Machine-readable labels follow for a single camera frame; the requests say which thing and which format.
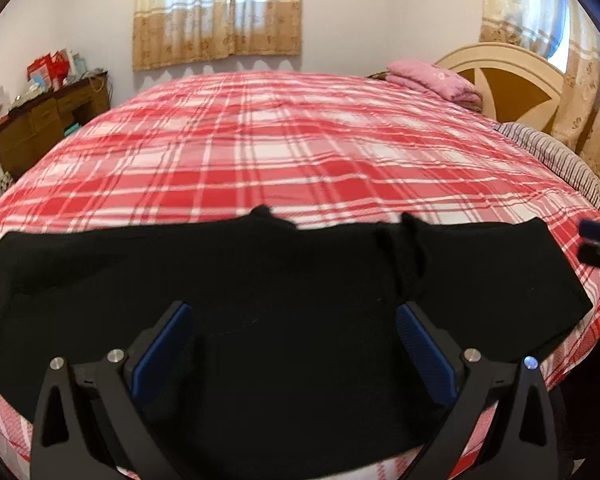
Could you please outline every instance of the mattress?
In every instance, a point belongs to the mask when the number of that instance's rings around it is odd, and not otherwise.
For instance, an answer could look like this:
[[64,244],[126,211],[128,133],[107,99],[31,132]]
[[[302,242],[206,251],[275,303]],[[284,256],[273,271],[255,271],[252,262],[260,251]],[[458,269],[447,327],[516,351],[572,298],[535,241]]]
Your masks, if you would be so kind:
[[[576,259],[578,222],[600,212],[493,126],[379,80],[192,76],[154,87],[55,146],[0,199],[0,237],[213,221],[260,204],[301,228],[396,222],[403,211],[442,224],[540,217],[595,306],[542,363],[551,387],[600,338],[600,270]],[[456,473],[475,459],[493,411],[482,414]],[[0,396],[0,452],[18,478],[28,478],[31,431]],[[416,454],[338,477],[392,480]]]

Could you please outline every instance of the silver screw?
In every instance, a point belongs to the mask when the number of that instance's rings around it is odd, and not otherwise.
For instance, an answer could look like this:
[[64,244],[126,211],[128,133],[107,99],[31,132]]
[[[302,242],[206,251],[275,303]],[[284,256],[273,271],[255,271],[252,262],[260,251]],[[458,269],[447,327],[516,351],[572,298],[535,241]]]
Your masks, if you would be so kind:
[[470,363],[477,363],[480,359],[482,359],[482,354],[475,348],[467,348],[464,351],[464,358]]
[[64,366],[64,359],[62,359],[61,357],[54,357],[53,359],[51,359],[49,366],[52,370],[59,370]]
[[116,348],[107,354],[107,361],[110,363],[119,363],[125,358],[125,351],[120,348]]
[[535,370],[536,368],[538,368],[538,360],[535,357],[525,357],[525,366],[529,369],[529,370]]

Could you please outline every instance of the wooden desk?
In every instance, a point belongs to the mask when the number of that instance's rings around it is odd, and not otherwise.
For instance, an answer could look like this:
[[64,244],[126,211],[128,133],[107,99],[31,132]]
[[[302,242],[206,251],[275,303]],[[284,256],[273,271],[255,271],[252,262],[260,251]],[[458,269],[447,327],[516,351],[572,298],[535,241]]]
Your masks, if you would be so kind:
[[107,73],[47,92],[9,112],[0,123],[0,165],[14,179],[64,139],[74,123],[83,126],[110,109]]

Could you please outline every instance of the wooden headboard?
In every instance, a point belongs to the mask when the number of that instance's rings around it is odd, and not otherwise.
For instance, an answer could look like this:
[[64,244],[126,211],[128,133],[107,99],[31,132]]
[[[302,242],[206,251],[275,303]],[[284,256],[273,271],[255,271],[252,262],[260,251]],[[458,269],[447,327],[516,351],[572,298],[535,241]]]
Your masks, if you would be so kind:
[[436,65],[478,87],[487,117],[550,133],[564,76],[544,58],[507,43],[477,43],[447,54]]

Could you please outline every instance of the beige curtain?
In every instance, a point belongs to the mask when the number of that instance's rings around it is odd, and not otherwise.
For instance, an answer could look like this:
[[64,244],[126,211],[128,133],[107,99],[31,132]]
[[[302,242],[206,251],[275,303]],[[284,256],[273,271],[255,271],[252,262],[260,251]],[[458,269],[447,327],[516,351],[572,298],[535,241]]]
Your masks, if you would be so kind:
[[136,71],[300,49],[301,0],[136,0]]
[[542,57],[560,44],[566,0],[483,0],[480,41],[521,46]]
[[600,178],[600,34],[577,0],[569,0],[567,72],[552,136],[569,146]]

